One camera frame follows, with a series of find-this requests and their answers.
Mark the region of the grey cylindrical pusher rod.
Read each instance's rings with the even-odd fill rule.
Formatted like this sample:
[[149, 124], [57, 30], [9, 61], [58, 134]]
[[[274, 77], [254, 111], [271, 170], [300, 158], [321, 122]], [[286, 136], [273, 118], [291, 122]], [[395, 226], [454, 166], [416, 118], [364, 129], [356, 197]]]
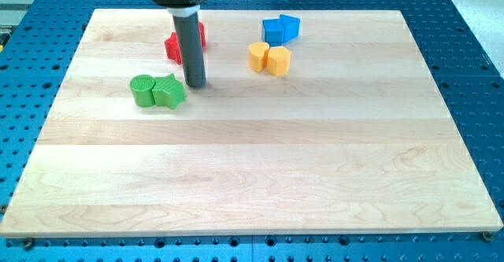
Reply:
[[178, 38], [185, 83], [192, 88], [202, 88], [206, 85], [206, 68], [198, 18], [199, 10], [199, 5], [168, 8]]

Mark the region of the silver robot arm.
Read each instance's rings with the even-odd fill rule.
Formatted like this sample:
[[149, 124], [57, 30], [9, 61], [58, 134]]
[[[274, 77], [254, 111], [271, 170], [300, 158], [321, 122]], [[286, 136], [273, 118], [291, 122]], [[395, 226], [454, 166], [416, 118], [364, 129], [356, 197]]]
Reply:
[[176, 30], [185, 83], [189, 87], [206, 85], [206, 69], [203, 58], [202, 34], [198, 11], [207, 0], [151, 0], [164, 6], [172, 15]]

